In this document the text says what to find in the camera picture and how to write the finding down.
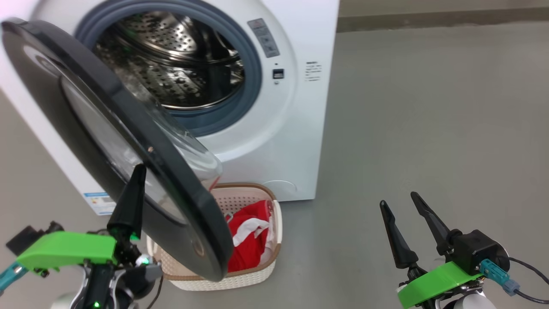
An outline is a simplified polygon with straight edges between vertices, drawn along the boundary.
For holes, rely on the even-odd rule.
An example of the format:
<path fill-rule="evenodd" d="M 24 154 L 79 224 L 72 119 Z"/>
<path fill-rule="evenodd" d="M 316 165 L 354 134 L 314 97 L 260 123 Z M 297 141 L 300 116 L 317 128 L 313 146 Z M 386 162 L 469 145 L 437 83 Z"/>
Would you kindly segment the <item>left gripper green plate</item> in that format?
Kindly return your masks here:
<path fill-rule="evenodd" d="M 26 269 L 41 276 L 50 270 L 81 266 L 83 297 L 115 297 L 129 289 L 144 297 L 162 277 L 159 264 L 141 254 L 132 238 L 141 238 L 147 168 L 135 166 L 107 224 L 108 233 L 43 233 L 16 256 Z"/>

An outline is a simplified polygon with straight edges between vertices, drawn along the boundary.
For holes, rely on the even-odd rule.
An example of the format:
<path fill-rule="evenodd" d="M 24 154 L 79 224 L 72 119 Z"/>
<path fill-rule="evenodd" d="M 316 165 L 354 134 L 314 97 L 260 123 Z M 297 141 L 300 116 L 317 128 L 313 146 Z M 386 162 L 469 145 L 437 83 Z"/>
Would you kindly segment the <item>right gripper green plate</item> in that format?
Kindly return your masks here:
<path fill-rule="evenodd" d="M 435 242 L 437 252 L 441 256 L 451 256 L 454 253 L 454 239 L 461 236 L 458 229 L 450 230 L 438 215 L 427 205 L 418 192 L 412 191 L 410 197 L 418 213 L 425 219 Z M 406 269 L 417 267 L 417 254 L 410 249 L 396 225 L 395 216 L 386 201 L 379 202 L 386 234 L 392 251 L 396 268 Z M 478 271 L 473 275 L 461 269 L 455 262 L 447 262 L 427 272 L 418 279 L 398 288 L 398 299 L 404 309 L 415 307 L 429 299 L 455 289 L 482 276 Z"/>

